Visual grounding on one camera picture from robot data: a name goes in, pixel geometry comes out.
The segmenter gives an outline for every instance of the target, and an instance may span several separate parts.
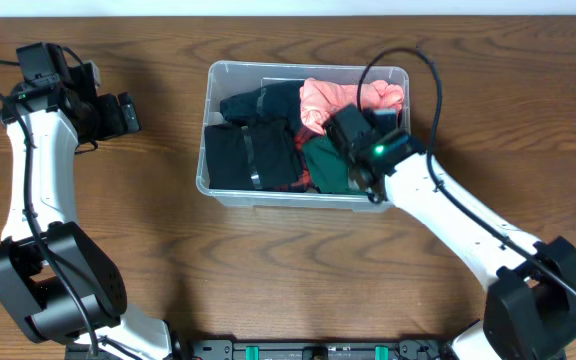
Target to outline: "camera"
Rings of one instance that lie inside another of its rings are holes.
[[[374,203],[386,200],[385,176],[410,155],[426,151],[424,145],[400,127],[401,113],[394,109],[360,112],[349,105],[325,125],[326,134],[349,167],[349,176]]]

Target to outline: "pink shirt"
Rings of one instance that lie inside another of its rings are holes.
[[[357,105],[357,85],[337,85],[327,81],[306,79],[299,89],[301,122],[312,131],[324,135],[323,125],[347,105]],[[361,107],[367,109],[396,109],[401,111],[404,89],[384,80],[364,84],[361,88]]]

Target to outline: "folded black shirt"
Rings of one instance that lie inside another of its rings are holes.
[[[286,120],[252,123],[204,129],[211,189],[262,190],[299,179],[303,169]]]

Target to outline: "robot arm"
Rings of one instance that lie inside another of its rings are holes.
[[[534,263],[545,265],[576,289],[576,249],[562,237],[544,244],[510,225],[457,184],[434,157],[429,159],[419,141],[404,131],[385,133],[379,124],[387,123],[388,116],[392,115],[362,114],[349,106],[326,124],[326,131],[361,176],[357,180],[426,225],[487,292],[483,323],[452,341],[452,353],[460,360],[545,360],[558,355],[576,338],[576,298],[543,277]],[[429,164],[444,191],[433,180]],[[507,242],[475,222],[455,200]],[[513,250],[511,243],[525,254]],[[529,285],[531,279],[536,284]]]
[[[75,208],[76,148],[139,130],[134,105],[127,94],[121,94],[119,102],[110,94],[98,97],[96,66],[87,62],[68,68],[56,45],[31,45],[18,49],[17,55],[25,82],[9,100],[34,149],[28,168],[25,134],[14,123],[15,116],[2,109],[13,150],[13,188],[0,244],[0,301],[33,342],[90,344],[82,318],[58,279],[32,279],[46,264],[23,213],[24,176],[29,173],[39,231],[81,298],[101,339],[99,347],[120,358],[127,356],[123,349],[143,359],[163,359],[172,354],[167,325],[127,304],[119,270],[79,228]]]

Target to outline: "clothing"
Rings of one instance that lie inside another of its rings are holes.
[[[301,122],[323,135],[324,123],[345,106],[357,105],[357,85],[337,85],[327,81],[306,79],[299,90]],[[399,85],[377,80],[361,88],[361,107],[367,109],[394,108],[401,111],[404,89]]]
[[[303,146],[312,181],[324,194],[361,194],[348,179],[348,165],[327,136],[316,137]]]
[[[286,120],[204,129],[211,189],[262,190],[291,184],[302,166]]]
[[[306,157],[303,153],[303,145],[308,142],[313,137],[317,137],[314,131],[308,129],[305,126],[301,126],[299,132],[295,136],[295,148],[297,149],[297,156],[299,157],[299,161],[301,162],[301,167],[303,168],[303,172],[299,175],[299,180],[296,182],[289,184],[289,185],[282,185],[279,187],[274,188],[275,191],[284,191],[284,192],[306,192],[308,189],[314,188],[315,184],[312,181],[312,177],[310,176],[310,170],[308,169],[308,164],[306,163]]]
[[[299,89],[303,81],[284,81],[238,94],[219,103],[219,112],[236,125],[255,125],[286,119],[293,136],[301,129]]]

